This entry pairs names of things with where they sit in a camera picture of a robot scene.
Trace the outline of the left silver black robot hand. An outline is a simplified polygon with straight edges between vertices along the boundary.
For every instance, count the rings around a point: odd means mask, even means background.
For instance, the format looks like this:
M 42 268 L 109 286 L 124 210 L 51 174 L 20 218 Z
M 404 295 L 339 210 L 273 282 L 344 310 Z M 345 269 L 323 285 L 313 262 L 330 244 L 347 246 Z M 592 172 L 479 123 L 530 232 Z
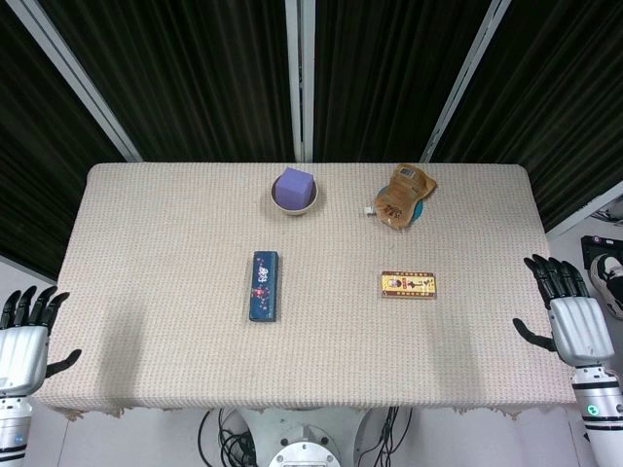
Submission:
M 55 286 L 38 292 L 35 286 L 14 291 L 1 310 L 1 397 L 20 398 L 37 392 L 47 378 L 71 368 L 80 349 L 50 363 L 52 330 L 68 292 Z

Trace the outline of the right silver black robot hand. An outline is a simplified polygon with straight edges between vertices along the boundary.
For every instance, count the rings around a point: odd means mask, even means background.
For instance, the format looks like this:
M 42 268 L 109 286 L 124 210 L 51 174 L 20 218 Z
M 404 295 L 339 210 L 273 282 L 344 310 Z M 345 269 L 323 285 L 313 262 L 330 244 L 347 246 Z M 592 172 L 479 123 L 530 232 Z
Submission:
M 558 354 L 574 368 L 596 367 L 611 359 L 614 347 L 602 309 L 589 295 L 576 267 L 553 257 L 537 254 L 524 259 L 547 311 L 551 335 L 539 336 L 524 321 L 512 320 L 517 333 L 528 343 Z

